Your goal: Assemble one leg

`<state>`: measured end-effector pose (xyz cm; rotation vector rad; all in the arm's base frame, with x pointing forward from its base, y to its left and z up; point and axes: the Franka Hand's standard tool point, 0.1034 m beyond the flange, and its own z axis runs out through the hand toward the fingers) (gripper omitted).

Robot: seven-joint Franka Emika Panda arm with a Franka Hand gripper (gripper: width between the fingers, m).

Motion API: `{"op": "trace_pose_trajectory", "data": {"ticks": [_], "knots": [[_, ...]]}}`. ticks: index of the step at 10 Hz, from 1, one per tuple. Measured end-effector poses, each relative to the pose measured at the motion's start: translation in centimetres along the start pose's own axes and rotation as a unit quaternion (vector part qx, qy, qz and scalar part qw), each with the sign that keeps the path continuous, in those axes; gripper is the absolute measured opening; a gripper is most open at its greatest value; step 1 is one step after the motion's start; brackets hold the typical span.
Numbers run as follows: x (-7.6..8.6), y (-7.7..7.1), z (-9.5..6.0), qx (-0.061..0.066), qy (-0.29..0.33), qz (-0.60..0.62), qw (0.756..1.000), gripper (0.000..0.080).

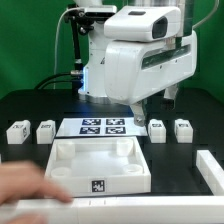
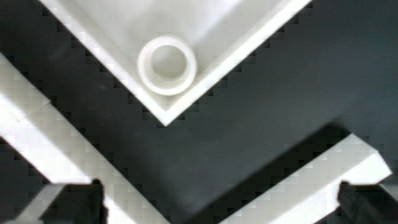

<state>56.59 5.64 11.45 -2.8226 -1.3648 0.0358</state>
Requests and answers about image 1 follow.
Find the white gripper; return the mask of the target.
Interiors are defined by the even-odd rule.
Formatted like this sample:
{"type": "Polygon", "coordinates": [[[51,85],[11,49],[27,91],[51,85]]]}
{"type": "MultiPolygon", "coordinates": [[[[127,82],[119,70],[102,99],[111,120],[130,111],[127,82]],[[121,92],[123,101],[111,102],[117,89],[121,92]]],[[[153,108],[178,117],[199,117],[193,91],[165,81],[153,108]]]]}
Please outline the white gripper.
{"type": "Polygon", "coordinates": [[[166,42],[112,41],[105,54],[105,92],[115,103],[131,105],[134,124],[145,125],[143,104],[138,102],[164,90],[163,106],[175,107],[177,83],[196,69],[197,36],[184,37],[181,46],[167,50],[166,42]]]}

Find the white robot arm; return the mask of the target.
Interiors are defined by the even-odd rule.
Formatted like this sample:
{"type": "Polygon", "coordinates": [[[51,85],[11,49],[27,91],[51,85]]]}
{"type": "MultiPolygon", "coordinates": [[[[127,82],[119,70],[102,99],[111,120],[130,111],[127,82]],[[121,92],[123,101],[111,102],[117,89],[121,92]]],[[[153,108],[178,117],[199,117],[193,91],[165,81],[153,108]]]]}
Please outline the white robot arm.
{"type": "Polygon", "coordinates": [[[197,62],[195,0],[73,0],[73,32],[88,37],[89,59],[79,96],[94,103],[128,105],[143,126],[147,98],[163,92],[162,107],[175,106],[178,84],[197,62]]]}

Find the blurred human hand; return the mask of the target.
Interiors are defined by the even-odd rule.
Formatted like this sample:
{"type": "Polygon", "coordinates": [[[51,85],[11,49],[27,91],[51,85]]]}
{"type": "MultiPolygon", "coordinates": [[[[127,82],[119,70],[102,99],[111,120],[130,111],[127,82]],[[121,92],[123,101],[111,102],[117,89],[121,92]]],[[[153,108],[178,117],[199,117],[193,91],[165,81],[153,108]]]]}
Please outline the blurred human hand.
{"type": "MultiPolygon", "coordinates": [[[[0,164],[0,205],[23,198],[50,197],[70,203],[72,197],[56,183],[46,179],[41,168],[32,162],[0,164]]],[[[42,214],[24,214],[0,224],[47,224],[42,214]]]]}

